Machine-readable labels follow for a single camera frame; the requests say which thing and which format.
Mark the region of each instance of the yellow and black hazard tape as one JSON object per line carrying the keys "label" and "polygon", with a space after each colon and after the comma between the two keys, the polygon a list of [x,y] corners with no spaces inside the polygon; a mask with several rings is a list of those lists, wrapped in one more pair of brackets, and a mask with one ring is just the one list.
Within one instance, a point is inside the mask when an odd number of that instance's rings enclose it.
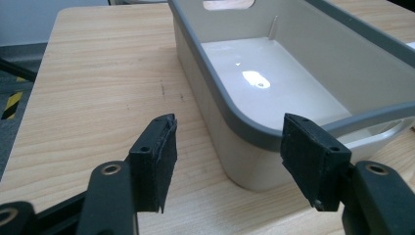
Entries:
{"label": "yellow and black hazard tape", "polygon": [[[24,81],[23,78],[18,77],[17,82]],[[9,96],[9,100],[7,101],[6,109],[1,116],[1,119],[13,119],[16,115],[16,110],[18,109],[19,101],[21,100],[23,95],[22,91],[15,92]]]}

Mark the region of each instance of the black mount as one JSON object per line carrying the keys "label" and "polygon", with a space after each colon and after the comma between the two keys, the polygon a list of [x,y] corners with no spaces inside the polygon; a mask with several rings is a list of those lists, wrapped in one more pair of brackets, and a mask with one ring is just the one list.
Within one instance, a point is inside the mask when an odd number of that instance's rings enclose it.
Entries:
{"label": "black mount", "polygon": [[311,120],[286,114],[283,165],[320,212],[345,205],[346,234],[415,234],[415,196],[392,168],[350,163],[351,151]]}
{"label": "black mount", "polygon": [[0,234],[138,234],[137,212],[163,212],[177,160],[174,115],[153,119],[124,162],[101,164],[88,189],[36,214],[27,202],[0,206]]}

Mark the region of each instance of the gray floor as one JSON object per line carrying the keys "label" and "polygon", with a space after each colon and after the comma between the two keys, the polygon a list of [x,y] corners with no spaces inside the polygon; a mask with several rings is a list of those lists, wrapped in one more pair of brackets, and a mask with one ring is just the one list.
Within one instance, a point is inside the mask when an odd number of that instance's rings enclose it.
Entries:
{"label": "gray floor", "polygon": [[[31,71],[38,72],[46,43],[25,46],[0,47],[0,57]],[[24,110],[30,97],[31,82],[17,82],[17,77],[0,70],[0,117],[5,111],[10,95],[22,91],[14,118],[0,119],[0,180],[10,157]]]}

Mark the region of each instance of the wooden table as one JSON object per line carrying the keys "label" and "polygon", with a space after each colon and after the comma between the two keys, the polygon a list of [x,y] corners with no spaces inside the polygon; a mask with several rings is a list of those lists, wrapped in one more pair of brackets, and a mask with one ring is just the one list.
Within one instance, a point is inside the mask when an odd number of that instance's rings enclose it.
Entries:
{"label": "wooden table", "polygon": [[[332,0],[404,41],[415,14],[383,0]],[[60,12],[15,147],[0,204],[38,212],[84,191],[91,170],[123,160],[149,121],[175,113],[176,164],[165,213],[139,213],[142,234],[343,234],[341,213],[312,209],[296,185],[256,193],[223,172],[176,55],[165,4]],[[415,188],[415,133],[373,156]]]}

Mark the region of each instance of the white plastic bin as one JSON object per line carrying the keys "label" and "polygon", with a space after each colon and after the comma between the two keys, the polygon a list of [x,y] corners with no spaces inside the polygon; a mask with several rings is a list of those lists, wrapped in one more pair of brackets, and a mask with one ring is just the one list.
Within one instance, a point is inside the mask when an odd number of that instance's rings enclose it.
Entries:
{"label": "white plastic bin", "polygon": [[266,190],[292,180],[284,113],[370,157],[415,119],[415,51],[322,0],[209,11],[170,0],[178,56],[228,176]]}

